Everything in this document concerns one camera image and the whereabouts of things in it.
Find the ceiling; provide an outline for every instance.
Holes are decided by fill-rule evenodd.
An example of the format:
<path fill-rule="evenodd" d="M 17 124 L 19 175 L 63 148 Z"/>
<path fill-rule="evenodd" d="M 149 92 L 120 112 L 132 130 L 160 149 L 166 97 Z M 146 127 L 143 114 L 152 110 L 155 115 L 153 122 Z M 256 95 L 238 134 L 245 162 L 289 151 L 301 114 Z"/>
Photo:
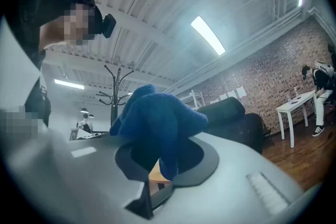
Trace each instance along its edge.
<path fill-rule="evenodd" d="M 117 25 L 109 39 L 99 35 L 84 46 L 47 50 L 46 80 L 63 79 L 86 89 L 59 87 L 78 106 L 102 105 L 100 90 L 111 94 L 114 74 L 134 70 L 120 95 L 151 83 L 158 91 L 179 94 L 267 45 L 301 21 L 298 0 L 95 0 Z M 193 29 L 201 16 L 226 52 L 221 56 Z"/>

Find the person's neck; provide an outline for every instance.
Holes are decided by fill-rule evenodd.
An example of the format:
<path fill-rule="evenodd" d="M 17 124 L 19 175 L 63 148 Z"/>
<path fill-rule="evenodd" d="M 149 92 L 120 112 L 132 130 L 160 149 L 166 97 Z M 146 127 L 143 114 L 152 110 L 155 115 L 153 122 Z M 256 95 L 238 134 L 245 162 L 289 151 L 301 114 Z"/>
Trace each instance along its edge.
<path fill-rule="evenodd" d="M 64 41 L 64 36 L 60 33 L 57 20 L 52 20 L 40 27 L 40 42 L 38 46 L 40 52 L 51 45 Z"/>

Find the small white table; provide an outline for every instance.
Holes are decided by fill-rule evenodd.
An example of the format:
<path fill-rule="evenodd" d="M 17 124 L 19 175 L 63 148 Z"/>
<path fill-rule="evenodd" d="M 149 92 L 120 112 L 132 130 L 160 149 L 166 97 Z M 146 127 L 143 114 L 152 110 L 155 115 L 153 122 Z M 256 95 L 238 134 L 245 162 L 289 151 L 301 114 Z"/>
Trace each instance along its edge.
<path fill-rule="evenodd" d="M 307 112 L 306 112 L 306 108 L 303 105 L 304 103 L 306 103 L 307 101 L 309 101 L 311 98 L 314 99 L 314 105 L 316 108 L 316 95 L 315 95 L 315 91 L 311 91 L 311 92 L 306 92 L 303 94 L 300 94 L 297 98 L 294 98 L 291 102 L 295 102 L 298 101 L 295 104 L 291 104 L 291 102 L 287 102 L 286 104 L 283 104 L 282 106 L 279 106 L 277 108 L 278 111 L 278 116 L 279 116 L 279 122 L 280 122 L 280 129 L 281 129 L 281 138 L 282 140 L 285 139 L 285 134 L 284 134 L 284 125 L 282 123 L 282 117 L 281 117 L 281 112 L 282 113 L 287 113 L 287 117 L 288 117 L 288 123 L 289 123 L 289 133 L 290 133 L 290 147 L 293 148 L 294 147 L 294 131 L 293 131 L 293 121 L 292 121 L 292 116 L 290 114 L 291 111 L 293 111 L 294 109 L 298 108 L 299 106 L 302 106 L 302 111 L 303 111 L 303 116 L 304 116 L 304 122 L 306 127 L 308 126 L 308 120 L 307 120 Z"/>

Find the black sneaker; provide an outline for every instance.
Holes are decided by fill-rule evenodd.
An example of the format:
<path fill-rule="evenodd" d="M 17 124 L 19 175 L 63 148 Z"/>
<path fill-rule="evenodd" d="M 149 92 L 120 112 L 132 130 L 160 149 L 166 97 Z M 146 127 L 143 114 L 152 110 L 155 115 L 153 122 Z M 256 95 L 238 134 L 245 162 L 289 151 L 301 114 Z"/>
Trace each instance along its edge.
<path fill-rule="evenodd" d="M 317 125 L 316 130 L 313 134 L 313 136 L 319 136 L 322 132 L 324 131 L 324 126 L 323 125 Z"/>

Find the black coat stand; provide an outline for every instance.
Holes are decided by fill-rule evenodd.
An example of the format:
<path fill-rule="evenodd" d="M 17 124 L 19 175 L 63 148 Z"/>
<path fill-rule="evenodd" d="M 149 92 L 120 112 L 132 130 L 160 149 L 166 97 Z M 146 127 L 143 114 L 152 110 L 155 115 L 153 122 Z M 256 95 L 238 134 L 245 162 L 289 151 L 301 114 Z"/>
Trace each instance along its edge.
<path fill-rule="evenodd" d="M 102 94 L 103 96 L 106 96 L 110 99 L 110 103 L 105 103 L 103 100 L 99 99 L 99 102 L 105 104 L 105 105 L 112 105 L 111 107 L 111 125 L 112 123 L 116 120 L 117 116 L 118 116 L 118 106 L 119 105 L 124 105 L 126 104 L 126 102 L 123 102 L 123 103 L 120 103 L 121 99 L 125 98 L 128 96 L 127 95 L 124 95 L 122 97 L 119 98 L 118 94 L 119 94 L 119 86 L 120 86 L 120 83 L 122 82 L 122 80 L 128 76 L 130 73 L 133 73 L 134 70 L 132 70 L 131 72 L 127 73 L 125 76 L 123 76 L 120 80 L 120 72 L 121 72 L 121 68 L 118 69 L 118 74 L 117 76 L 113 75 L 112 71 L 106 66 L 104 65 L 104 67 L 111 73 L 112 75 L 112 78 L 113 78 L 113 93 L 112 95 L 108 95 L 104 92 L 99 92 L 100 94 Z"/>

